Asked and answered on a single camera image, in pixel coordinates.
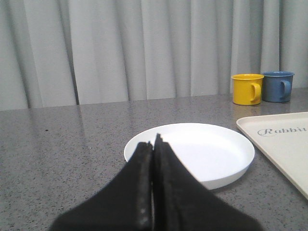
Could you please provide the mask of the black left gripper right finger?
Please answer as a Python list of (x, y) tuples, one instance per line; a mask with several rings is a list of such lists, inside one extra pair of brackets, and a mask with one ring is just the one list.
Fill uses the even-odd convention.
[(249, 215), (198, 182), (160, 135), (154, 144), (154, 230), (260, 231)]

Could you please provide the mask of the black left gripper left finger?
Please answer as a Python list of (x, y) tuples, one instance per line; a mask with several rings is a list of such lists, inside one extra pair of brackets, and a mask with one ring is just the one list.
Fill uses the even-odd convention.
[(60, 215), (50, 230), (152, 230), (152, 151), (150, 143), (138, 143), (133, 156), (111, 182)]

